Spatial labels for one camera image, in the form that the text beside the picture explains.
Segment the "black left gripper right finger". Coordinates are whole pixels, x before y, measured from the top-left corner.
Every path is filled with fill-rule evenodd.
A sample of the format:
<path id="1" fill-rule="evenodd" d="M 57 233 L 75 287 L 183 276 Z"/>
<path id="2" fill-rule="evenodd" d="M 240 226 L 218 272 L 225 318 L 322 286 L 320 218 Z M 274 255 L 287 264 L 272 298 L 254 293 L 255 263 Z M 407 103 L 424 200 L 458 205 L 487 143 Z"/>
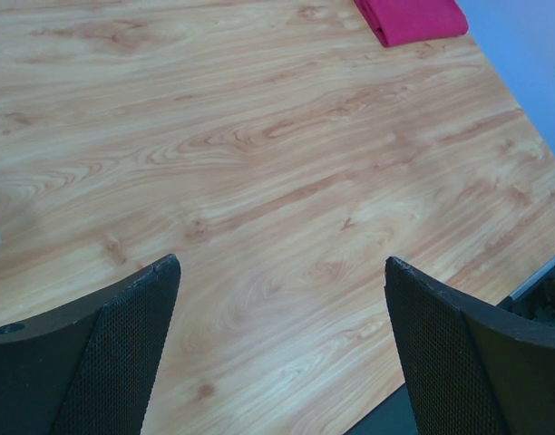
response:
<path id="1" fill-rule="evenodd" d="M 555 434 L 555 328 L 397 257 L 385 301 L 421 434 Z"/>

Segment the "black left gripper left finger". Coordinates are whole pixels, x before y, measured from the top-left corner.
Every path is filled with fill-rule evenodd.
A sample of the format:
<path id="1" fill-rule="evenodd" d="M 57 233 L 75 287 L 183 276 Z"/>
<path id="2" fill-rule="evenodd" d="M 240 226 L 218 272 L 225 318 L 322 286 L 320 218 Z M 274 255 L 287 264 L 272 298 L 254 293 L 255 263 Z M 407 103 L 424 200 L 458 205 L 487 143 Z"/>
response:
<path id="1" fill-rule="evenodd" d="M 167 255 L 0 326 L 0 434 L 138 434 L 181 279 Z"/>

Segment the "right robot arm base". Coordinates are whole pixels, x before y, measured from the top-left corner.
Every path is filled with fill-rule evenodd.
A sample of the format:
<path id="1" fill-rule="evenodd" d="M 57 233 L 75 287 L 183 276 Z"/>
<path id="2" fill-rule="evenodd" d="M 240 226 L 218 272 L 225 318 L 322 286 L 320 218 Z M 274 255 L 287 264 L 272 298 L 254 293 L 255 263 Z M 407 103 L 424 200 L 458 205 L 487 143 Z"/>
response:
<path id="1" fill-rule="evenodd" d="M 498 307 L 555 328 L 555 257 L 506 296 Z"/>

